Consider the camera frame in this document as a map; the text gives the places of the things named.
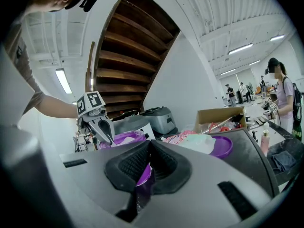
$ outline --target wooden stair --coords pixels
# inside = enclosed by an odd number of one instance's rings
[[[152,0],[119,0],[99,41],[94,90],[110,118],[139,111],[179,28]]]

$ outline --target backpack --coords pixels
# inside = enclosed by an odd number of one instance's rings
[[[247,90],[250,92],[251,95],[253,95],[252,89],[246,85]]]
[[[285,89],[284,89],[284,81],[285,79],[287,79],[288,77],[284,77],[282,84],[283,84],[283,90],[284,93]],[[302,106],[301,106],[301,93],[299,91],[299,89],[296,87],[296,84],[293,83],[293,87],[294,87],[294,105],[293,105],[293,115],[294,115],[294,123],[296,124],[301,124],[301,119],[302,119]]]

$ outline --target people in background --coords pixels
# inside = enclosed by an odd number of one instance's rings
[[[67,104],[61,100],[45,95],[35,82],[32,70],[29,67],[29,57],[26,45],[21,38],[21,20],[30,13],[57,11],[67,6],[75,6],[80,0],[31,0],[18,21],[15,21],[8,33],[4,47],[22,77],[35,91],[31,101],[25,109],[26,113],[35,107],[42,114],[51,117],[77,118],[77,108],[75,105]]]
[[[241,93],[243,96],[246,96],[246,100],[248,103],[249,103],[249,99],[250,102],[252,102],[250,91],[247,89],[247,85],[243,84],[243,82],[241,82]]]
[[[235,93],[233,91],[233,88],[229,86],[229,84],[226,84],[226,87],[227,87],[227,95],[229,95],[229,99],[231,101],[231,106],[237,106],[236,104],[236,100],[235,100]]]
[[[261,89],[262,89],[262,92],[266,92],[266,84],[265,84],[265,81],[264,81],[264,76],[261,75]]]
[[[283,79],[287,75],[283,63],[274,57],[268,62],[268,68],[274,68],[274,73],[269,73],[270,78],[278,80],[277,100],[274,102],[278,106],[278,124],[286,131],[292,133],[293,130],[293,103],[294,103],[294,86],[289,78]]]

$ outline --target ceiling light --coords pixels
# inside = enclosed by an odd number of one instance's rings
[[[68,82],[67,82],[67,77],[66,77],[66,74],[65,74],[65,71],[63,68],[59,68],[59,69],[56,69],[56,75],[63,87],[63,89],[65,90],[65,92],[67,94],[71,94],[72,91],[71,91],[71,88],[70,86],[68,85]]]
[[[222,73],[221,75],[230,73],[230,72],[232,72],[232,71],[234,71],[234,70],[236,70],[236,69],[232,69],[232,70],[230,70],[230,71],[227,71],[227,72],[225,72],[225,73]]]
[[[272,38],[270,39],[270,41],[282,39],[284,36],[285,36],[285,35],[272,37]]]
[[[236,53],[236,52],[238,52],[238,51],[247,49],[247,48],[252,47],[252,46],[253,46],[253,44],[250,43],[250,44],[248,44],[248,45],[245,45],[245,46],[239,47],[239,48],[237,48],[237,49],[234,49],[234,50],[232,50],[232,51],[229,51],[228,54],[231,55],[231,54],[233,54],[233,53]]]
[[[259,63],[260,61],[261,61],[261,60],[258,60],[258,61],[254,62],[254,63],[250,63],[249,66],[250,66],[250,65],[253,65],[253,64],[255,64],[255,63]]]

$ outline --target soap dispenser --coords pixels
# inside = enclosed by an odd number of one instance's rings
[[[264,124],[264,131],[262,133],[262,140],[261,140],[261,150],[264,153],[265,156],[267,156],[268,148],[269,148],[269,141],[270,141],[270,136],[269,136],[269,123],[266,122]]]

